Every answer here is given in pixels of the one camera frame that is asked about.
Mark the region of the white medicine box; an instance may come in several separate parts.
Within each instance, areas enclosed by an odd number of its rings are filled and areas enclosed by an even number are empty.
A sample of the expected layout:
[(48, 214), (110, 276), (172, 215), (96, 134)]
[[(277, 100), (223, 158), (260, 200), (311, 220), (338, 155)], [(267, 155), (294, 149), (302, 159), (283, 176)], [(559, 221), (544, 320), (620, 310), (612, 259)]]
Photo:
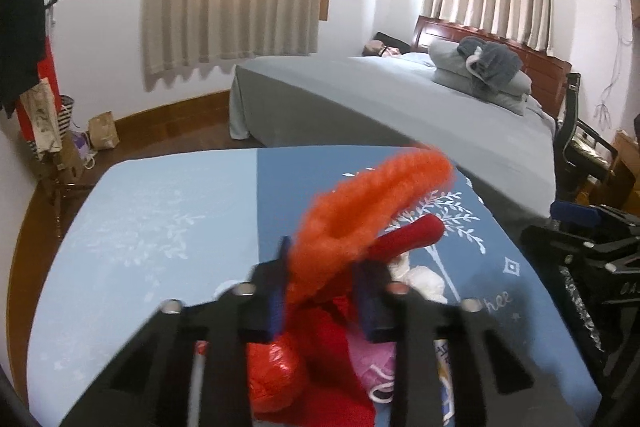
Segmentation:
[(454, 425), (454, 389), (452, 389), (449, 346), (445, 339), (434, 341), (437, 372), (442, 391), (442, 425)]

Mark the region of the white tissue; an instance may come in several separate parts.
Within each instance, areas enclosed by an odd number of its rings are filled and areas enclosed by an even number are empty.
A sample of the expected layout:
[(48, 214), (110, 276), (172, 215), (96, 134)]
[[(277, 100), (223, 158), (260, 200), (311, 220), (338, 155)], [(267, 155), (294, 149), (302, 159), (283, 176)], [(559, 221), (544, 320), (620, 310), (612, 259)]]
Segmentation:
[(410, 267), (410, 254), (403, 253), (388, 264), (392, 279), (419, 291), (427, 300), (446, 305), (445, 281), (425, 265)]

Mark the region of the pink drawstring pouch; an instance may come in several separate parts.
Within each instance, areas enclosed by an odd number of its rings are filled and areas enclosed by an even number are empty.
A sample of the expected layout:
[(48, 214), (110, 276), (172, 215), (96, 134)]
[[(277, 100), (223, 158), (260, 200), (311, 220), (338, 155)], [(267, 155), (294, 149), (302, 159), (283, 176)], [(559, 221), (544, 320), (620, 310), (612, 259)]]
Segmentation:
[(369, 399), (378, 404), (391, 403), (395, 384), (395, 343), (370, 343), (360, 333), (349, 333), (347, 341), (352, 369)]

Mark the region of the red glove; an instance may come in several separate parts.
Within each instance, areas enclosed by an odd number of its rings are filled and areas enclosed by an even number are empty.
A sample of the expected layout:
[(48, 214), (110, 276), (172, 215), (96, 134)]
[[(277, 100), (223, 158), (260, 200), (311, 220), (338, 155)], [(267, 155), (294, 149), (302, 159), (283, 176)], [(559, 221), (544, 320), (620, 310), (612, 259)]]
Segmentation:
[[(427, 213), (412, 225), (384, 234), (372, 246), (373, 258), (392, 262), (403, 254), (401, 246), (432, 246), (444, 233), (442, 220)], [(384, 404), (369, 399), (349, 358), (347, 335), (362, 334), (349, 289), (349, 284), (339, 283), (332, 298), (297, 315), (290, 335), (305, 362), (307, 384), (292, 405), (273, 414), (275, 421), (289, 426), (375, 424), (376, 411)]]

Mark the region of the orange foam net sleeve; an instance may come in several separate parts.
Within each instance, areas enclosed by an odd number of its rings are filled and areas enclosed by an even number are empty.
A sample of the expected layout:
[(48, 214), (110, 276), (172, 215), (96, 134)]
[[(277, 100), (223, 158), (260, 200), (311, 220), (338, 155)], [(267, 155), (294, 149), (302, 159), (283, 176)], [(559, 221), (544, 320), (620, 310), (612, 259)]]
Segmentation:
[(288, 305), (297, 307), (317, 295), (364, 258), (398, 213), (449, 185), (453, 176), (454, 167), (439, 150), (410, 148), (317, 195), (288, 253)]

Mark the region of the red plastic bag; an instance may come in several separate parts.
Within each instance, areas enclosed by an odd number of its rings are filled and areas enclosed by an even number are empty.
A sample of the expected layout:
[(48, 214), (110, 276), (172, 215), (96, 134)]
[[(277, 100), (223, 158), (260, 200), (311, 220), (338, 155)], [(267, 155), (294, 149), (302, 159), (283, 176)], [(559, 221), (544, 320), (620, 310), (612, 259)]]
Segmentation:
[(291, 335), (246, 349), (248, 390), (254, 413), (277, 413), (294, 403), (307, 384), (306, 366)]

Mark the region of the black lined trash bin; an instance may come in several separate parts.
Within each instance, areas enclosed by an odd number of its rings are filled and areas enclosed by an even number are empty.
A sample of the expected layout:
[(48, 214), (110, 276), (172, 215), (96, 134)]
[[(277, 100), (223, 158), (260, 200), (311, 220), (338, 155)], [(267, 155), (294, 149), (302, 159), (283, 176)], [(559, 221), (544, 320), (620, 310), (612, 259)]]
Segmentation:
[(595, 426), (639, 424), (639, 301), (607, 303), (597, 289), (575, 280), (567, 265), (559, 277), (559, 310), (601, 394)]

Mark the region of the wooden headboard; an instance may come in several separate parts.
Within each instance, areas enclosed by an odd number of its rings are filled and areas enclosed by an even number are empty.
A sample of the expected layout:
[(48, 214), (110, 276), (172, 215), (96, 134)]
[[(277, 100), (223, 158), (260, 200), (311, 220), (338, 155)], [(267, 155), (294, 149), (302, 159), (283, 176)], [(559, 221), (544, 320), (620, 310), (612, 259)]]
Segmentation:
[(435, 39), (459, 42), (465, 37), (477, 37), (485, 41), (502, 43), (518, 54), (523, 62), (523, 72), (532, 80), (533, 97), (547, 114), (554, 118), (559, 117), (565, 98), (566, 75), (572, 69), (569, 62), (485, 31), (423, 15), (416, 20), (411, 45), (413, 51), (426, 52)]

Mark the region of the blue tree-print tablecloth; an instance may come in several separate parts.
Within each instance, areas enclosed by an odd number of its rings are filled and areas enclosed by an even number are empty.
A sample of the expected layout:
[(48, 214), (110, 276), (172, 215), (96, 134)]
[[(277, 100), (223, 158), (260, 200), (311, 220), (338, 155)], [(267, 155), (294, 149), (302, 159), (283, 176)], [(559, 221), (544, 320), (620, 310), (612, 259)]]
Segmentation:
[[(43, 286), (27, 357), (28, 401), (58, 425), (120, 347), (165, 300), (207, 303), (272, 259), (314, 195), (393, 155), (382, 146), (209, 150), (124, 161), (81, 206)], [(537, 274), (459, 174), (428, 195), (444, 237), (410, 255), (445, 283), (450, 303), (475, 298), (558, 383), (582, 425), (601, 401)]]

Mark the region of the bed with grey sheet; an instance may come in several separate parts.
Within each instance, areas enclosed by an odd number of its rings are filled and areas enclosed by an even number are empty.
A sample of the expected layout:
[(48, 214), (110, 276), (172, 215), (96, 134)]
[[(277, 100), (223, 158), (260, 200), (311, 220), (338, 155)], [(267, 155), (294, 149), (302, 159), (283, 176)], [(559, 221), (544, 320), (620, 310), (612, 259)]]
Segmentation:
[(553, 118), (531, 96), (515, 114), (391, 57), (266, 56), (236, 65), (232, 139), (267, 146), (409, 145), (442, 150), (510, 233), (546, 221), (555, 199)]

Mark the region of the black bag beside bed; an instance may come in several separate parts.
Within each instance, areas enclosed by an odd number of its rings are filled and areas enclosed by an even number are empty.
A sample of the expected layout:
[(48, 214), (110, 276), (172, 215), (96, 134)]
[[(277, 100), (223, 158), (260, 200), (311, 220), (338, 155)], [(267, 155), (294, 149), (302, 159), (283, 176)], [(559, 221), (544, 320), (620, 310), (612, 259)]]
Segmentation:
[(363, 56), (398, 56), (409, 53), (411, 46), (405, 41), (396, 39), (378, 31), (363, 49)]

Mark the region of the brown paper bag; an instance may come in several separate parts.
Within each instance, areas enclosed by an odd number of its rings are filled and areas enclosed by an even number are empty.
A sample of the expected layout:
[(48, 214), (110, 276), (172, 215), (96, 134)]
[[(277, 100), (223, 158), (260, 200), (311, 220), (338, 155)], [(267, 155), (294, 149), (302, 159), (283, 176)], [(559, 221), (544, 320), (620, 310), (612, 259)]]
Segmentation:
[(89, 140), (95, 150), (113, 150), (118, 143), (116, 124), (111, 112), (92, 117), (88, 122)]

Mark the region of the striped basket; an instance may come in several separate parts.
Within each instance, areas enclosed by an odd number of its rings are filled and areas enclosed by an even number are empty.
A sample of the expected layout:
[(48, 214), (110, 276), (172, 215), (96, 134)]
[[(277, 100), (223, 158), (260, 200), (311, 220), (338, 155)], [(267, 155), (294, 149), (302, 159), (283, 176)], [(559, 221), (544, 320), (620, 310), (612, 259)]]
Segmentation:
[(66, 94), (61, 95), (61, 108), (58, 112), (58, 131), (60, 132), (61, 138), (64, 138), (68, 129), (70, 129), (70, 124), (73, 120), (73, 108), (75, 105), (75, 101), (73, 98)]

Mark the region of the red hanging bag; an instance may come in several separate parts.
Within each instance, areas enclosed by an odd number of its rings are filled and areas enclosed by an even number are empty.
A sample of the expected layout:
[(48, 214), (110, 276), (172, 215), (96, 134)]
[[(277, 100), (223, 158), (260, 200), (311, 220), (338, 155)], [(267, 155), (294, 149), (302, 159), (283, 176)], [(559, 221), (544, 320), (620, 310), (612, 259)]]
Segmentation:
[(61, 150), (62, 131), (58, 117), (62, 110), (50, 38), (44, 40), (44, 57), (37, 64), (39, 82), (20, 95), (16, 113), (21, 134), (41, 152)]

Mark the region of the black hanging jacket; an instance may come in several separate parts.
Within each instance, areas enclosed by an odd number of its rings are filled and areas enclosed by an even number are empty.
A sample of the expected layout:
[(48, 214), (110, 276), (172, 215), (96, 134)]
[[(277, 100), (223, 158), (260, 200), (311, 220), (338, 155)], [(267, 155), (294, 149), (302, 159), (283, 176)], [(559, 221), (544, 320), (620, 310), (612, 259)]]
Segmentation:
[(46, 55), (44, 0), (1, 0), (1, 108), (10, 118), (20, 96), (39, 83)]

